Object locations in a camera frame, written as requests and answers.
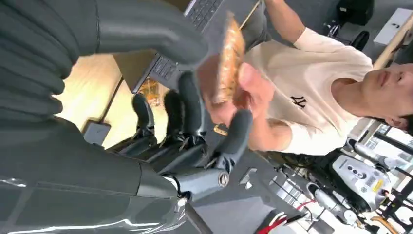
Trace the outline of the person's left hand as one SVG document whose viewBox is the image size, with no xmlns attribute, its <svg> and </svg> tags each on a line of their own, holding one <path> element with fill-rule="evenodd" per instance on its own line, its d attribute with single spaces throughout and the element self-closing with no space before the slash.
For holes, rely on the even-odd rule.
<svg viewBox="0 0 413 234">
<path fill-rule="evenodd" d="M 235 113 L 242 109 L 249 110 L 254 120 L 263 117 L 274 94 L 273 84 L 244 62 L 239 70 L 233 97 L 216 103 L 218 67 L 219 55 L 213 55 L 197 70 L 200 92 L 212 122 L 229 126 Z"/>
</svg>

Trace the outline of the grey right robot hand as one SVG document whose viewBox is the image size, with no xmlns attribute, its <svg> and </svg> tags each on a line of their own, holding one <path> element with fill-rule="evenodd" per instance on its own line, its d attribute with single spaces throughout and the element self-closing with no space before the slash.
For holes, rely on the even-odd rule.
<svg viewBox="0 0 413 234">
<path fill-rule="evenodd" d="M 208 44 L 184 14 L 158 0 L 3 0 L 0 3 L 0 231 L 3 234 L 154 234 L 189 219 L 210 228 L 191 201 L 223 189 L 247 145 L 252 114 L 240 110 L 214 154 L 192 71 L 166 96 L 167 139 L 158 145 L 142 94 L 137 131 L 104 149 L 58 117 L 80 56 L 155 49 L 197 64 Z"/>
</svg>

